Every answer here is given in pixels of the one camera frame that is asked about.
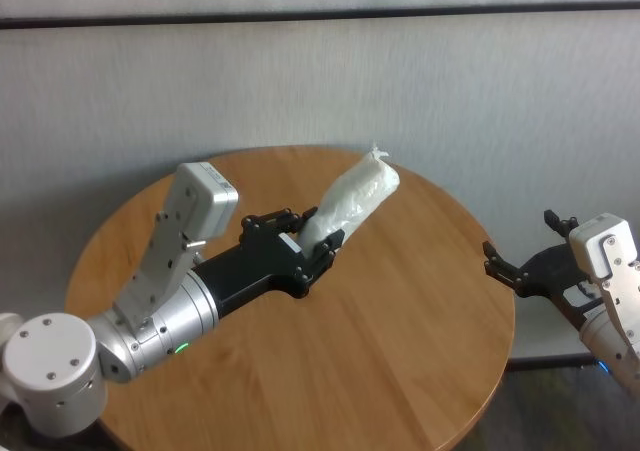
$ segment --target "wooden tabletop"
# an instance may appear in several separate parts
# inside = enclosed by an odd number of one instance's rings
[[[268,148],[212,160],[240,219],[318,204],[359,155]],[[395,166],[400,186],[354,233],[309,296],[267,293],[189,349],[127,385],[103,420],[135,450],[449,449],[500,381],[514,330],[511,290],[484,274],[473,217]],[[170,177],[124,204],[93,236],[66,311],[107,309],[143,254]]]

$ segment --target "green indicator light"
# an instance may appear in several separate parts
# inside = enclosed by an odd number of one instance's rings
[[[178,348],[174,351],[175,354],[178,354],[180,351],[182,351],[184,348],[186,348],[187,346],[189,346],[189,343],[184,343],[181,344],[180,346],[178,346]]]

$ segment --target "floor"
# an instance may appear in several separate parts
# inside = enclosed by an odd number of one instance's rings
[[[640,402],[598,366],[506,373],[455,451],[640,449]]]

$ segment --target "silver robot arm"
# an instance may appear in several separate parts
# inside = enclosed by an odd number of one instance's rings
[[[112,309],[88,322],[65,313],[27,322],[0,315],[2,408],[18,403],[45,436],[75,434],[102,414],[105,379],[129,381],[212,329],[215,302],[191,268],[207,240],[224,233],[237,201],[209,163],[182,164]]]
[[[573,229],[569,243],[603,301],[585,313],[580,339],[621,385],[640,397],[640,262],[629,223],[605,213]]]
[[[73,435],[102,414],[105,380],[140,376],[267,291],[305,297],[333,265],[344,223],[353,232],[398,185],[395,171],[370,154],[323,199],[324,227],[317,219],[305,227],[318,208],[246,216],[239,244],[208,260],[198,252],[225,232],[238,193],[209,163],[180,165],[140,266],[111,309],[86,322],[65,313],[27,322],[0,314],[0,411],[15,402],[42,435]],[[348,211],[341,200],[356,209],[346,221],[327,221],[322,213],[331,206]],[[303,230],[304,251],[290,236],[300,239]]]
[[[640,397],[640,262],[627,221],[609,213],[581,225],[545,211],[546,224],[565,239],[521,267],[483,244],[486,273],[520,298],[547,298],[580,333],[600,366]],[[590,293],[592,285],[599,293]],[[577,286],[586,304],[576,306],[565,291]]]

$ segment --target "white bag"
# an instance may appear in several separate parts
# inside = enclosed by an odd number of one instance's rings
[[[298,244],[305,256],[313,247],[338,229],[344,230],[344,242],[367,217],[393,193],[400,177],[382,156],[373,149],[346,173],[336,179],[320,201],[318,211],[307,221],[298,235]]]

